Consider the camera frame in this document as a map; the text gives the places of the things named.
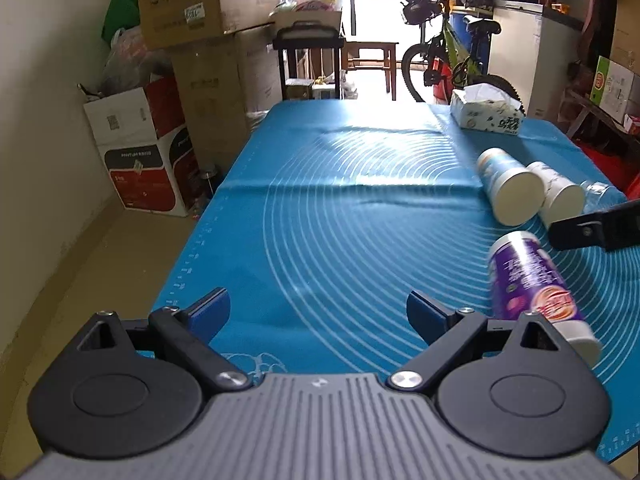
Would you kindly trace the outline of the white tissue pack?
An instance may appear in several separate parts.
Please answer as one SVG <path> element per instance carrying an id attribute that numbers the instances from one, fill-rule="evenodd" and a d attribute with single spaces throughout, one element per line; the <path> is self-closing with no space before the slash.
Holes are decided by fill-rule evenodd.
<path id="1" fill-rule="evenodd" d="M 460 128 L 512 136 L 520 132 L 524 120 L 521 102 L 492 84 L 454 89 L 450 114 Z"/>

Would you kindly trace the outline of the green white carton box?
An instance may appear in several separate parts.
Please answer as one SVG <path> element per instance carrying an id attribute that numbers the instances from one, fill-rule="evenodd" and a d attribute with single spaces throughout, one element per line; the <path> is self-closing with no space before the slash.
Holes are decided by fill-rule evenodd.
<path id="1" fill-rule="evenodd" d="M 639 115 L 639 76 L 600 55 L 590 101 L 623 125 L 626 115 Z"/>

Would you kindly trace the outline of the blue silicone baking mat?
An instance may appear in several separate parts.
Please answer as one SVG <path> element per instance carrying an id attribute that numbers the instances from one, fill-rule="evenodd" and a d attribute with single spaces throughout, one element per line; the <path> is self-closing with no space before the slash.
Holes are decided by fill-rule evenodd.
<path id="1" fill-rule="evenodd" d="M 230 297 L 214 348 L 254 379 L 213 400 L 188 459 L 219 478 L 600 478 L 639 440 L 639 252 L 552 252 L 603 344 L 593 377 L 613 401 L 595 453 L 497 458 L 442 424 L 431 396 L 388 375 L 424 349 L 412 292 L 491 310 L 487 258 L 506 232 L 475 164 L 498 146 L 577 183 L 601 171 L 554 125 L 464 131 L 442 106 L 285 102 L 253 134 L 157 298 Z"/>

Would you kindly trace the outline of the clear plastic cup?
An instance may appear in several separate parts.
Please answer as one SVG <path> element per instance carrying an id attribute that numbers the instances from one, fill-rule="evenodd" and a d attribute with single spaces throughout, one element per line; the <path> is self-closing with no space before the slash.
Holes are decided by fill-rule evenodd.
<path id="1" fill-rule="evenodd" d="M 618 188 L 604 182 L 585 180 L 580 186 L 585 193 L 584 209 L 582 210 L 584 214 L 608 210 L 625 203 L 627 200 L 626 195 Z"/>

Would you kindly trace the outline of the tall brown cardboard box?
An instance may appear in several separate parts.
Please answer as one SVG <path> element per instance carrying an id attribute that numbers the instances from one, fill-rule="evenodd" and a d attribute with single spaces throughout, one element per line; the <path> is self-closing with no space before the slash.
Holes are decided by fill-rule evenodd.
<path id="1" fill-rule="evenodd" d="M 168 50 L 201 170 L 227 171 L 247 144 L 250 115 L 282 99 L 269 26 Z"/>

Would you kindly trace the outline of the black metal stand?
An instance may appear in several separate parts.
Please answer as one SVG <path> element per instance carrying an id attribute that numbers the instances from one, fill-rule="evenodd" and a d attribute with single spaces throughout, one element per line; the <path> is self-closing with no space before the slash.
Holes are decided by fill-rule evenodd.
<path id="1" fill-rule="evenodd" d="M 322 52 L 331 51 L 333 60 L 333 97 L 340 100 L 342 92 L 341 62 L 345 37 L 334 27 L 314 22 L 297 21 L 281 27 L 272 40 L 277 52 L 282 100 L 286 101 L 288 82 L 322 73 Z"/>

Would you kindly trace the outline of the white chest freezer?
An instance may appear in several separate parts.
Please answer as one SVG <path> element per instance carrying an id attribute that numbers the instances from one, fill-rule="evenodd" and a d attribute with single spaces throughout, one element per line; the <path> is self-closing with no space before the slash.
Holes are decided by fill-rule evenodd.
<path id="1" fill-rule="evenodd" d="M 491 38 L 488 72 L 512 84 L 527 116 L 555 122 L 582 22 L 538 3 L 509 0 L 497 1 L 492 17 L 501 32 Z"/>

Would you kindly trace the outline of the green bag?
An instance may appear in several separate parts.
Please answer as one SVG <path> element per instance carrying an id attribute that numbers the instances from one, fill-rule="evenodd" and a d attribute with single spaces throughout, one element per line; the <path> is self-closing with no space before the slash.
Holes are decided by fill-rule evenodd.
<path id="1" fill-rule="evenodd" d="M 101 38 L 110 44 L 119 29 L 130 29 L 139 24 L 138 0 L 111 0 L 104 16 Z"/>

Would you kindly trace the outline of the wooden stool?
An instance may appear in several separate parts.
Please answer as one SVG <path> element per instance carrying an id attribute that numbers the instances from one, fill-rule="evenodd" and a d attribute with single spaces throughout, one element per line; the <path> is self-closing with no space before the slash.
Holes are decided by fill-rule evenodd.
<path id="1" fill-rule="evenodd" d="M 382 70 L 385 77 L 385 89 L 393 101 L 397 100 L 397 46 L 396 41 L 360 41 L 346 40 L 342 49 L 342 69 Z M 361 52 L 378 51 L 378 58 L 366 58 Z"/>

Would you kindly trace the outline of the purple paper cup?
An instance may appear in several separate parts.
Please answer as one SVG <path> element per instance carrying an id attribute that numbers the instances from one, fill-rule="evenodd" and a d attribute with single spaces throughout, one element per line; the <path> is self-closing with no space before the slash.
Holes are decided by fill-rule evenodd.
<path id="1" fill-rule="evenodd" d="M 488 252 L 488 275 L 495 318 L 515 321 L 523 313 L 541 314 L 589 366 L 597 364 L 602 344 L 533 233 L 499 237 Z"/>

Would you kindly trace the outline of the blue white paper cup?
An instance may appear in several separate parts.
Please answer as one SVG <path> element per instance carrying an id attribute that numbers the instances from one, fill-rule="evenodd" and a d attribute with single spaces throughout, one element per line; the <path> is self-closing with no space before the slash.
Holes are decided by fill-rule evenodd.
<path id="1" fill-rule="evenodd" d="M 476 169 L 492 212 L 504 226 L 520 226 L 540 211 L 546 187 L 541 178 L 501 148 L 488 148 Z"/>

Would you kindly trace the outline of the red white appliance box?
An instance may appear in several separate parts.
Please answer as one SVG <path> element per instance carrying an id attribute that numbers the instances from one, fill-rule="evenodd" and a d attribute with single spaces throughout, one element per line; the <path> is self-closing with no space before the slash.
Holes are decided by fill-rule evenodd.
<path id="1" fill-rule="evenodd" d="M 185 217 L 203 195 L 173 76 L 84 105 L 122 206 Z"/>

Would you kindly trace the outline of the green black bicycle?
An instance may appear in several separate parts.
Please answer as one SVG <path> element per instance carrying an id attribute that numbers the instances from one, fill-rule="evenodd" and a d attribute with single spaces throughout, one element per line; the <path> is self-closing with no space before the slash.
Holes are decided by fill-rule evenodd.
<path id="1" fill-rule="evenodd" d="M 471 84 L 491 84 L 516 99 L 522 100 L 512 84 L 501 76 L 488 73 L 480 59 L 480 46 L 489 44 L 501 32 L 500 24 L 491 18 L 477 18 L 466 14 L 465 30 L 471 36 L 467 49 L 450 24 L 451 0 L 405 0 L 402 14 L 408 25 L 424 25 L 440 18 L 439 32 L 431 39 L 408 47 L 401 58 L 400 70 L 404 83 L 416 102 L 423 96 L 416 90 L 411 78 L 411 66 L 422 67 L 423 84 L 434 89 L 434 96 L 448 104 L 454 90 Z"/>

